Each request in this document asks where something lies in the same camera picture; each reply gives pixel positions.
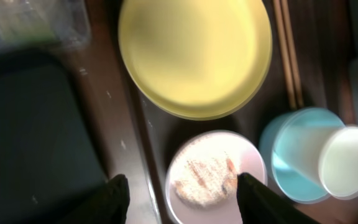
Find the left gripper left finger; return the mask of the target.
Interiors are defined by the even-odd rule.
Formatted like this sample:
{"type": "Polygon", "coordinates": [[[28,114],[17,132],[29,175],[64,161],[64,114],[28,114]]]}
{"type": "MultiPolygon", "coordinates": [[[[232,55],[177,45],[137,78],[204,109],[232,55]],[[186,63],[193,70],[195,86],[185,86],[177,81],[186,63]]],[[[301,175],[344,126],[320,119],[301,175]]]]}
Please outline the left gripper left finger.
{"type": "Polygon", "coordinates": [[[57,223],[125,224],[129,204],[128,179],[118,174],[57,223]]]}

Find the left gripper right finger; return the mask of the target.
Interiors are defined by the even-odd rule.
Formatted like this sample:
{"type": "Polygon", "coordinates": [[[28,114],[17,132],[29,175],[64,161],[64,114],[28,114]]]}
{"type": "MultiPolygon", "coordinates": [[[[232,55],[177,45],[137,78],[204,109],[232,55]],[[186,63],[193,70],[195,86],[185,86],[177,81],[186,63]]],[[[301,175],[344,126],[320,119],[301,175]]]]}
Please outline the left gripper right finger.
{"type": "Polygon", "coordinates": [[[236,197],[243,224],[317,224],[249,173],[237,176],[236,197]]]}

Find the white paper cup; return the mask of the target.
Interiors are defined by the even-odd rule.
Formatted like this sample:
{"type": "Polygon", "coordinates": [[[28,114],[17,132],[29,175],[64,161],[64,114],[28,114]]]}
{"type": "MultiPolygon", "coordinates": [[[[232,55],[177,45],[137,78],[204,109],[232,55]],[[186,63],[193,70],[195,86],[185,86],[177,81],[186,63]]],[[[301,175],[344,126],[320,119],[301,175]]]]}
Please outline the white paper cup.
{"type": "Polygon", "coordinates": [[[306,108],[278,117],[274,154],[331,196],[358,196],[358,126],[346,126],[323,108],[306,108]]]}

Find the light blue bowl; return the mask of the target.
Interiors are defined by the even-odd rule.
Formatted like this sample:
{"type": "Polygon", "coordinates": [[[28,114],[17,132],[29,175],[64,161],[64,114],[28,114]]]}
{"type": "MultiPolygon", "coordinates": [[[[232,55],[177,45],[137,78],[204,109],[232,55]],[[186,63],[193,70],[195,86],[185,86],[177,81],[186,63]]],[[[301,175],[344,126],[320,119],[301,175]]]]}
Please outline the light blue bowl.
{"type": "Polygon", "coordinates": [[[262,131],[259,151],[268,176],[291,200],[312,204],[329,198],[318,175],[323,144],[344,123],[324,108],[305,108],[277,116],[262,131]]]}

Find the white bowl with food scraps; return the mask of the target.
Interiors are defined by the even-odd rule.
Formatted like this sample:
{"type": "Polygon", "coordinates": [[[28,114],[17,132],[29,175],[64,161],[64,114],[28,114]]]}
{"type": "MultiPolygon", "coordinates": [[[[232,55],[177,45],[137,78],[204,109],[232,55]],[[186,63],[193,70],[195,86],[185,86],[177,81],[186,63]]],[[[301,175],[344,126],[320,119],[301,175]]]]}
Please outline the white bowl with food scraps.
{"type": "Polygon", "coordinates": [[[174,223],[242,223],[237,176],[268,183],[265,162],[244,136],[208,131],[184,143],[167,170],[165,201],[174,223]]]}

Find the black plastic tray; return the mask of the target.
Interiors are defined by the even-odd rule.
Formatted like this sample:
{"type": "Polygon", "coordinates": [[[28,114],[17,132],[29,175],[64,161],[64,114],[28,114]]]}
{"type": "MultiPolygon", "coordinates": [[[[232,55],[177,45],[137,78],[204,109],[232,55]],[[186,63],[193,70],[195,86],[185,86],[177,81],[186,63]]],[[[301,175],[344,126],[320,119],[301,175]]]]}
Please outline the black plastic tray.
{"type": "Polygon", "coordinates": [[[0,55],[0,223],[53,223],[105,180],[70,71],[0,55]]]}

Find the right wooden chopstick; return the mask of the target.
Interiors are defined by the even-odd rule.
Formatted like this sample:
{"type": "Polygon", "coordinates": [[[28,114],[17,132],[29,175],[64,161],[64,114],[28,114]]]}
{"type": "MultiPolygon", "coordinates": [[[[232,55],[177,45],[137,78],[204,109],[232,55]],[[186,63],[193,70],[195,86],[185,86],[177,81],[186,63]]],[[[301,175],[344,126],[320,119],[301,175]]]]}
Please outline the right wooden chopstick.
{"type": "Polygon", "coordinates": [[[301,79],[300,79],[300,73],[299,73],[299,69],[298,69],[295,43],[294,43],[294,38],[293,38],[293,31],[292,31],[292,26],[291,26],[290,12],[289,12],[287,0],[281,0],[281,8],[282,8],[285,32],[287,35],[288,53],[289,53],[290,65],[291,65],[291,70],[292,70],[292,75],[293,75],[296,100],[297,100],[298,106],[300,108],[303,108],[305,104],[304,104],[304,100],[303,100],[303,91],[302,91],[302,87],[301,87],[301,79]]]}

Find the wooden chopstick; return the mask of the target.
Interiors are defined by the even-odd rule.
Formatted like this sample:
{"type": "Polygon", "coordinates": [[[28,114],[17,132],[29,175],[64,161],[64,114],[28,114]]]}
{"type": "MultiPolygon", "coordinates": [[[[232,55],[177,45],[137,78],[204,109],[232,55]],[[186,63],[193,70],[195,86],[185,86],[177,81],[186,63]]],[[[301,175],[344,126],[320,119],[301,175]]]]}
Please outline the wooden chopstick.
{"type": "Polygon", "coordinates": [[[283,71],[285,76],[285,84],[288,94],[288,102],[292,110],[297,109],[295,90],[293,86],[293,78],[291,72],[290,58],[288,54],[287,38],[283,22],[283,14],[279,0],[273,0],[273,9],[275,12],[275,21],[277,25],[277,34],[280,45],[283,71]]]}
{"type": "Polygon", "coordinates": [[[293,31],[292,31],[292,26],[291,26],[290,12],[289,12],[287,0],[281,0],[281,8],[282,8],[285,32],[287,35],[288,53],[289,53],[290,65],[291,65],[291,70],[292,70],[292,75],[293,75],[296,100],[297,100],[298,106],[300,108],[303,108],[305,104],[304,104],[304,100],[303,100],[303,91],[302,91],[302,87],[301,87],[301,79],[300,79],[300,73],[299,73],[299,69],[298,69],[295,43],[294,43],[294,38],[293,38],[293,31]]]}

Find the yellow plate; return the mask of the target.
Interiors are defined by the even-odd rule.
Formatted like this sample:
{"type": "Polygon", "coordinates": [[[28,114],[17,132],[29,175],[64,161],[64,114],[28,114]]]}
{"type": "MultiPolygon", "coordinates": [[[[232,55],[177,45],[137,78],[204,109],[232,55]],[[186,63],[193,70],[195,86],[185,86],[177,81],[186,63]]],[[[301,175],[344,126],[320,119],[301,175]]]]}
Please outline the yellow plate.
{"type": "Polygon", "coordinates": [[[124,1],[119,50],[138,89],[177,117],[209,120],[248,103],[272,58],[261,0],[124,1]]]}

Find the left wooden chopstick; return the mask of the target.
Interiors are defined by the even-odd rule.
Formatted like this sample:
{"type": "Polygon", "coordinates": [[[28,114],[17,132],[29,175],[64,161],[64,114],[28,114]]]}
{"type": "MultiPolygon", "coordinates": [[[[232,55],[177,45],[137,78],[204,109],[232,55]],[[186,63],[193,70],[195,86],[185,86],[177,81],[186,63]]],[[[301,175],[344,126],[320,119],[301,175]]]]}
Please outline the left wooden chopstick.
{"type": "Polygon", "coordinates": [[[283,22],[283,14],[279,0],[273,0],[273,9],[275,12],[275,21],[277,25],[277,34],[280,45],[283,71],[285,76],[285,84],[288,94],[288,102],[292,110],[297,109],[295,90],[293,86],[293,78],[291,72],[290,58],[288,54],[287,38],[283,22]]]}

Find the clear plastic bin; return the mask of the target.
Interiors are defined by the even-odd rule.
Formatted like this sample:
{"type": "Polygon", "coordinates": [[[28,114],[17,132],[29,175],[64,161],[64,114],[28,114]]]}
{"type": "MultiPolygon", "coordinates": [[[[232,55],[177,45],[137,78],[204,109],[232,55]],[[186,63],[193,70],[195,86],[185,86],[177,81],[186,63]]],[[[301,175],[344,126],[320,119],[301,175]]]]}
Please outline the clear plastic bin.
{"type": "Polygon", "coordinates": [[[90,40],[84,0],[0,0],[0,52],[33,46],[75,49],[90,40]]]}

